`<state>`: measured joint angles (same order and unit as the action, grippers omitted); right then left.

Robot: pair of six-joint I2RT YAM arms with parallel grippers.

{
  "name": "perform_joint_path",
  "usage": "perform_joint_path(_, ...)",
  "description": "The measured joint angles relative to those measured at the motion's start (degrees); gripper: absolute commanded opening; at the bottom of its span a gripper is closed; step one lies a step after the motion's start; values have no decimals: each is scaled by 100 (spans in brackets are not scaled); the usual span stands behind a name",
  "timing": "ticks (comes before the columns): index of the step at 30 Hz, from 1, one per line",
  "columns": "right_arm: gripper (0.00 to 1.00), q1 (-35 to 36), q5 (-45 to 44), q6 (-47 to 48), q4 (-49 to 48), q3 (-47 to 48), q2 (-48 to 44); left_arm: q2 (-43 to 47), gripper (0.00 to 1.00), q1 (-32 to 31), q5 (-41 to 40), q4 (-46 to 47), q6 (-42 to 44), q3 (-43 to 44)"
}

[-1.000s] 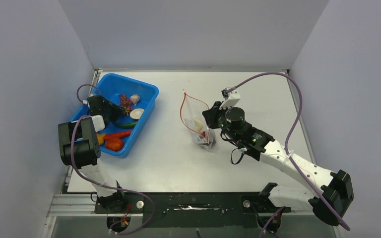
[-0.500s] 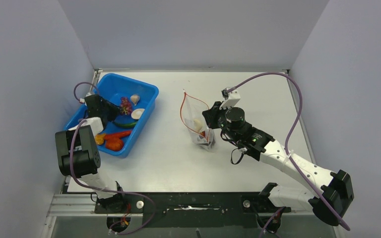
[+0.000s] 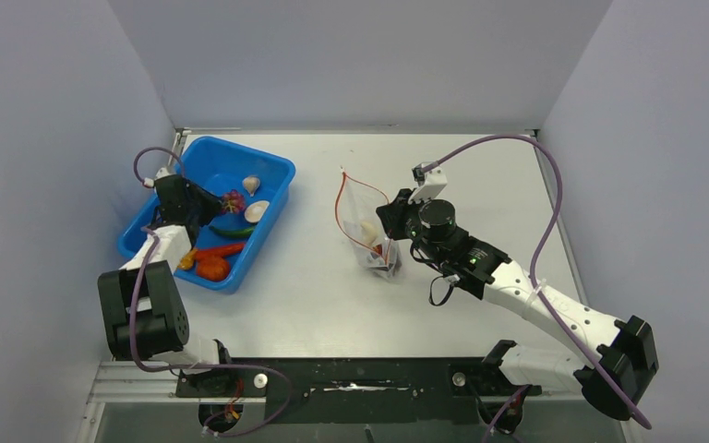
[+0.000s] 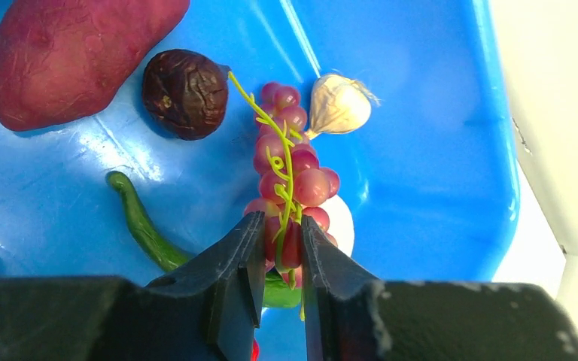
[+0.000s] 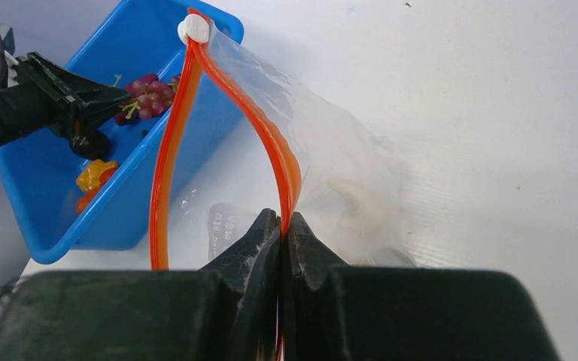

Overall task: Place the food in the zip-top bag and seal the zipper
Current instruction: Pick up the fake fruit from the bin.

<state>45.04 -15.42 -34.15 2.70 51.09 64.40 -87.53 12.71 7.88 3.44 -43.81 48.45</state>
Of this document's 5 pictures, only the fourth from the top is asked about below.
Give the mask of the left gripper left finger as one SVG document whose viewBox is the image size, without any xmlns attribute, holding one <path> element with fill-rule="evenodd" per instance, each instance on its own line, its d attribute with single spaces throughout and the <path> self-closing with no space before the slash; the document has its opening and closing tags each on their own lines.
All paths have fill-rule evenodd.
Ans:
<svg viewBox="0 0 578 361">
<path fill-rule="evenodd" d="M 142 287 L 117 276 L 0 278 L 0 360 L 248 360 L 264 216 Z"/>
</svg>

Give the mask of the purple sweet potato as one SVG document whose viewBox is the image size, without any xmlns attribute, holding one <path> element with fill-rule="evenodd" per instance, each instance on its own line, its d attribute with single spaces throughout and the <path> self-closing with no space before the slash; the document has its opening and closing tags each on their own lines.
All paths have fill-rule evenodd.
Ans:
<svg viewBox="0 0 578 361">
<path fill-rule="evenodd" d="M 183 19 L 187 1 L 15 1 L 0 22 L 0 124 L 15 132 L 104 110 Z"/>
</svg>

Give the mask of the purple grape bunch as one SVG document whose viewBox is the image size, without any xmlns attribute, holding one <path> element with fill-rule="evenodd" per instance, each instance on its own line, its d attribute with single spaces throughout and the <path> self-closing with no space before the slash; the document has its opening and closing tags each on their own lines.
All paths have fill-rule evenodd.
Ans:
<svg viewBox="0 0 578 361">
<path fill-rule="evenodd" d="M 303 131 L 306 116 L 292 87 L 268 83 L 263 102 L 247 94 L 234 73 L 228 78 L 254 112 L 259 134 L 254 144 L 254 170 L 259 174 L 257 199 L 246 212 L 266 216 L 263 234 L 266 267 L 284 288 L 303 285 L 302 222 L 309 217 L 332 243 L 330 215 L 323 205 L 339 190 L 339 177 L 323 168 Z"/>
</svg>

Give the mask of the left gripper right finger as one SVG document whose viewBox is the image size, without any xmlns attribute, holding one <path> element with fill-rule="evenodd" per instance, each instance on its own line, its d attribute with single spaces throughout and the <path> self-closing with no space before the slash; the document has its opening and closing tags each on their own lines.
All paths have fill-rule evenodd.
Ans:
<svg viewBox="0 0 578 361">
<path fill-rule="evenodd" d="M 567 313 L 533 284 L 385 281 L 302 220 L 310 360 L 578 360 Z"/>
</svg>

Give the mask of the white garlic bulb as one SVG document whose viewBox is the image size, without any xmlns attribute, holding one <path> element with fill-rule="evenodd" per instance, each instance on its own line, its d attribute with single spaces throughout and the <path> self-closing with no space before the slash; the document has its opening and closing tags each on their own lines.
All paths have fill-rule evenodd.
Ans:
<svg viewBox="0 0 578 361">
<path fill-rule="evenodd" d="M 381 100 L 359 80 L 336 73 L 319 77 L 312 86 L 308 139 L 343 135 L 364 126 Z"/>
</svg>

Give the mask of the round white mushroom slice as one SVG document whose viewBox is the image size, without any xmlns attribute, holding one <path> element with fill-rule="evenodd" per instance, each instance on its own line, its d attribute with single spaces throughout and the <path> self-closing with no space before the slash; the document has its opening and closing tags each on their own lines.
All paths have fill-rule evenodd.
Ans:
<svg viewBox="0 0 578 361">
<path fill-rule="evenodd" d="M 327 231 L 337 241 L 338 248 L 351 256 L 355 243 L 354 220 L 344 200 L 336 195 L 321 206 L 330 217 L 330 228 Z"/>
</svg>

